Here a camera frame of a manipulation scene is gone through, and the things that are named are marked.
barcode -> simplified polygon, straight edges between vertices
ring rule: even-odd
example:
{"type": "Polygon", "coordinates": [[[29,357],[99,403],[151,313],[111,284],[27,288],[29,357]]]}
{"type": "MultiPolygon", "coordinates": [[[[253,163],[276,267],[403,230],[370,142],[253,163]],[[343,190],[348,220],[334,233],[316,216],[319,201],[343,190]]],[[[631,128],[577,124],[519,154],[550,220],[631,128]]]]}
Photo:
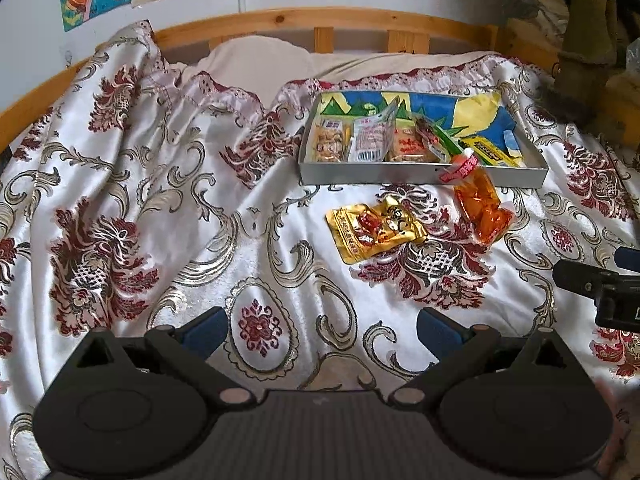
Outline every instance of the barcode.
{"type": "Polygon", "coordinates": [[[372,160],[380,160],[380,150],[367,150],[366,152],[359,152],[357,160],[360,162],[371,162],[372,160]]]}

blue gripper pad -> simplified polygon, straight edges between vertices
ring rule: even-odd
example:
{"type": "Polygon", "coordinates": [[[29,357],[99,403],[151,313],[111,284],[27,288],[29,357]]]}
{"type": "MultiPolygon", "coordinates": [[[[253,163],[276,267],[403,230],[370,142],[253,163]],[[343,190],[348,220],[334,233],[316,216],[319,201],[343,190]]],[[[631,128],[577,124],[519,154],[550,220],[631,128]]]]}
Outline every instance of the blue gripper pad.
{"type": "Polygon", "coordinates": [[[620,269],[640,272],[640,251],[630,247],[618,247],[613,253],[613,261],[620,269]]]}
{"type": "Polygon", "coordinates": [[[460,332],[457,332],[424,309],[418,313],[416,330],[420,342],[439,361],[458,350],[465,343],[465,339],[460,332]]]}
{"type": "Polygon", "coordinates": [[[209,358],[214,350],[226,339],[226,313],[220,309],[213,316],[187,330],[182,338],[182,346],[203,360],[209,358]]]}

white satin fabric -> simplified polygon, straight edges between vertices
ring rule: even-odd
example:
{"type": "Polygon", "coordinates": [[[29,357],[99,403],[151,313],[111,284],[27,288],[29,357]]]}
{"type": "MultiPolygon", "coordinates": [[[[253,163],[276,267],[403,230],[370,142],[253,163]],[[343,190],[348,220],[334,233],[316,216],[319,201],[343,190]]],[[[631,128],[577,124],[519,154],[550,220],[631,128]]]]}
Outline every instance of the white satin fabric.
{"type": "Polygon", "coordinates": [[[1,178],[7,480],[46,471],[30,414],[90,328],[136,336],[212,306],[230,323],[208,362],[259,395],[388,394],[434,360],[415,331],[427,305],[507,336],[553,326],[590,375],[628,392],[640,337],[597,330],[593,302],[556,289],[551,268],[561,257],[613,268],[614,250],[637,243],[638,161],[557,123],[540,104],[543,80],[491,54],[456,68],[291,82],[265,109],[206,72],[169,67],[148,23],[120,31],[29,129],[1,178]],[[300,132],[327,89],[497,90],[545,156],[545,185],[501,190],[518,218],[489,250],[470,240],[447,187],[300,186],[300,132]],[[430,238],[346,266],[324,214],[384,194],[430,238]]]}

gold foil wrapper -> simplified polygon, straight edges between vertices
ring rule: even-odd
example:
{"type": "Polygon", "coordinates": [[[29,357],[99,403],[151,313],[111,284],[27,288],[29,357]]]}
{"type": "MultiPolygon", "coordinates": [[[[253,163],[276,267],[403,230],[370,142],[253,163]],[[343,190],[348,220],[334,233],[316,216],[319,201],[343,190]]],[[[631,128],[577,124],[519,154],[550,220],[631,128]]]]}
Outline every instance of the gold foil wrapper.
{"type": "Polygon", "coordinates": [[[356,264],[406,242],[423,243],[424,226],[414,215],[387,196],[375,206],[356,204],[326,214],[342,260],[356,264]]]}

beige sheet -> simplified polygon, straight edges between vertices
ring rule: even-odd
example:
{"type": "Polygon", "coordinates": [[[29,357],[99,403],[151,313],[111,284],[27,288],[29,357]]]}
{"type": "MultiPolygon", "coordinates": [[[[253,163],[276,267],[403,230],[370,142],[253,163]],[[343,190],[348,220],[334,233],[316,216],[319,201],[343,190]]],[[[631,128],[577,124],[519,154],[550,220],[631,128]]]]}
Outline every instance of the beige sheet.
{"type": "Polygon", "coordinates": [[[195,66],[174,66],[183,71],[183,80],[208,72],[217,83],[253,92],[268,106],[281,86],[295,79],[340,82],[414,68],[458,66],[485,54],[312,54],[277,38],[247,36],[221,44],[195,66]]]}

